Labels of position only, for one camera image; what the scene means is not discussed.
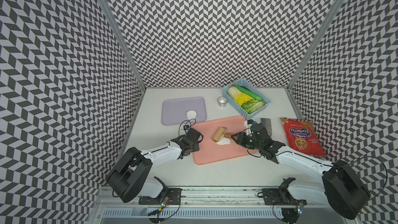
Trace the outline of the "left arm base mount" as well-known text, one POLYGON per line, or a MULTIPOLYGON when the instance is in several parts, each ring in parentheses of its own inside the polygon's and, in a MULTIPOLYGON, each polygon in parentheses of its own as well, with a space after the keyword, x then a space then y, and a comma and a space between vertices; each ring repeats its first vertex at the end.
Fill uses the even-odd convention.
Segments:
POLYGON ((181 188, 166 185, 158 177, 147 179, 140 193, 139 205, 160 205, 168 197, 168 205, 179 205, 181 203, 181 188))

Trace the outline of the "white dough piece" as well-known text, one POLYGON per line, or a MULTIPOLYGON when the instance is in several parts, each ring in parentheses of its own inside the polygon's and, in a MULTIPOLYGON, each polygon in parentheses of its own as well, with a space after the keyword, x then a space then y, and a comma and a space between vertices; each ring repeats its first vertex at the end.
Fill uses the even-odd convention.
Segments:
POLYGON ((226 137, 222 137, 218 142, 218 145, 229 145, 231 144, 230 139, 227 139, 226 137))

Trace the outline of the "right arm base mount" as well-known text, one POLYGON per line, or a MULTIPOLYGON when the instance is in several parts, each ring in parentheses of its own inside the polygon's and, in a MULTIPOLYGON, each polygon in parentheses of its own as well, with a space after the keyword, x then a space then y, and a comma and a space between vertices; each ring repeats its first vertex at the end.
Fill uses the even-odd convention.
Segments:
POLYGON ((306 200, 297 200, 288 192, 289 185, 295 180, 294 177, 284 178, 278 188, 263 188, 257 194, 257 197, 263 199, 264 204, 269 206, 298 206, 300 203, 306 206, 306 200))

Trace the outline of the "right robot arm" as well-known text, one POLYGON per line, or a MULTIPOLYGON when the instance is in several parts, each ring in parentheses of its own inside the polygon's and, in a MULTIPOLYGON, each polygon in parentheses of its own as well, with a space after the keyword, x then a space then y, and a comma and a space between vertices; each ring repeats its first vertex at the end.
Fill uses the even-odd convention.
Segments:
POLYGON ((371 194, 359 175, 347 162, 317 159, 274 141, 262 124, 253 124, 231 135, 239 146, 256 150, 260 156, 276 164, 296 169, 315 179, 314 183, 289 179, 287 192, 296 201, 307 200, 328 205, 342 217, 354 220, 371 194))

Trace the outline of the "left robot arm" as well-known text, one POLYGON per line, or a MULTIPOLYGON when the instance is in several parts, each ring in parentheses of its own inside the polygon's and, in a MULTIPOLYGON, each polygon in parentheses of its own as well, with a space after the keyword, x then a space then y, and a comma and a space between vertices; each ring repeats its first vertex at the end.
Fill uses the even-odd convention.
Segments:
POLYGON ((163 198, 167 185, 159 178, 148 178, 151 169, 170 161, 183 159, 199 151, 202 133, 190 128, 186 134, 170 140, 165 145, 149 150, 129 148, 106 176, 113 197, 128 203, 136 197, 163 198))

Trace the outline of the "wooden rolling pin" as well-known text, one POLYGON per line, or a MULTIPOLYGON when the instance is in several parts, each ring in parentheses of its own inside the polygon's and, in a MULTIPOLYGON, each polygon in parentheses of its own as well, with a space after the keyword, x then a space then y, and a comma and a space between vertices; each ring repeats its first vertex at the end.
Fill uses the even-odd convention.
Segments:
POLYGON ((217 143, 222 137, 226 137, 227 139, 231 140, 231 134, 227 132, 227 128, 219 127, 211 140, 217 143))

